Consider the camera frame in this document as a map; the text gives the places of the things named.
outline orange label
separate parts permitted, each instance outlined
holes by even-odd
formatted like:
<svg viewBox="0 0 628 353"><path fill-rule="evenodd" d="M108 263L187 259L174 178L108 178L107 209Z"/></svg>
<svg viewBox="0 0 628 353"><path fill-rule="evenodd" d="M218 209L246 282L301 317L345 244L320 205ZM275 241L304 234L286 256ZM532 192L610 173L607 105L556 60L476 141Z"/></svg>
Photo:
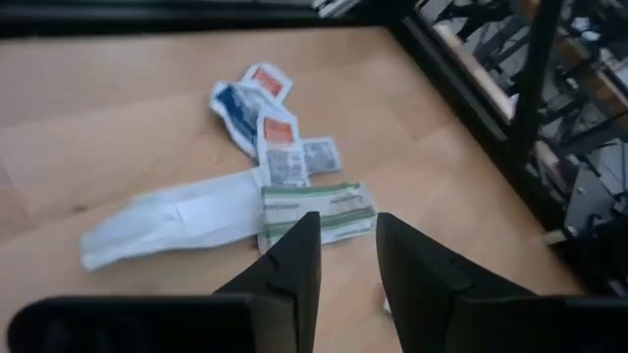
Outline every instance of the orange label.
<svg viewBox="0 0 628 353"><path fill-rule="evenodd" d="M265 118L264 138L272 143L293 143L292 126L288 123L276 121L273 118Z"/></svg>
<svg viewBox="0 0 628 353"><path fill-rule="evenodd" d="M260 81L264 88L268 89L275 97L282 92L282 83L268 74L264 69L257 69L255 74L253 74L253 79Z"/></svg>

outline black object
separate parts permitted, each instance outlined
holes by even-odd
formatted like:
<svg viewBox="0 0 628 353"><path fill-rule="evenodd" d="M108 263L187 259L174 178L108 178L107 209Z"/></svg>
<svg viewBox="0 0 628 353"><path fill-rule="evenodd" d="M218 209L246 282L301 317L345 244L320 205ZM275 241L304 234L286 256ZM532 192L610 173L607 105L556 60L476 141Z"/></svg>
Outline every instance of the black object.
<svg viewBox="0 0 628 353"><path fill-rule="evenodd" d="M628 301L543 297L380 214L377 249L403 352L625 352Z"/></svg>
<svg viewBox="0 0 628 353"><path fill-rule="evenodd" d="M209 296L63 297L22 309L13 353L311 352L321 281L318 213Z"/></svg>

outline blue and white packet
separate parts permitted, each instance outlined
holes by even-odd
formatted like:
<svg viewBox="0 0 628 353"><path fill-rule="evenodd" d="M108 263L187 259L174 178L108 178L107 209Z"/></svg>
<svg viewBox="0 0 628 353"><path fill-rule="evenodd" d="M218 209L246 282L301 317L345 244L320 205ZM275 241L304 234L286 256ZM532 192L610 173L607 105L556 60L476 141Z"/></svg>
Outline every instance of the blue and white packet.
<svg viewBox="0 0 628 353"><path fill-rule="evenodd" d="M223 119L235 144L251 158L257 158L259 112L262 108L285 110L255 81L217 82L209 106Z"/></svg>

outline black metal frame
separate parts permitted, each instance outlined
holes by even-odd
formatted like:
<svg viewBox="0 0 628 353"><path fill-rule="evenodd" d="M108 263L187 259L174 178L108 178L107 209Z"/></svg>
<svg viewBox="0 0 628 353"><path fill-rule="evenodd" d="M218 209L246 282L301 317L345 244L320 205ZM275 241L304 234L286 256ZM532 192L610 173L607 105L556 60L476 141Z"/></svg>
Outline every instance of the black metal frame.
<svg viewBox="0 0 628 353"><path fill-rule="evenodd" d="M0 38L209 29L385 26L456 111L476 140L547 230L565 228L567 200L551 193L531 160L542 117L541 88L565 0L543 0L530 32L514 118L509 122L458 57L422 19L415 0L363 0L339 19L320 19L305 5L251 0L9 0L0 3Z"/></svg>

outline wooden floor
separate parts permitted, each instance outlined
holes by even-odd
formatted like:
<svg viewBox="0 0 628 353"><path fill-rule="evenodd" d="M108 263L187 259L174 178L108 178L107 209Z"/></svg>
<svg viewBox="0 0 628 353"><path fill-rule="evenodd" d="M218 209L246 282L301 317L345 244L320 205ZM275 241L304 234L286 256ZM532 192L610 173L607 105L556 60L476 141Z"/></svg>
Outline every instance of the wooden floor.
<svg viewBox="0 0 628 353"><path fill-rule="evenodd" d="M253 167L207 109L219 79L268 61L294 80L302 136L392 212L539 293L578 285L440 94L380 28L0 43L0 329L26 303L84 293L208 294L257 257L252 238L87 274L80 235L137 193ZM399 352L374 236L326 245L317 352Z"/></svg>

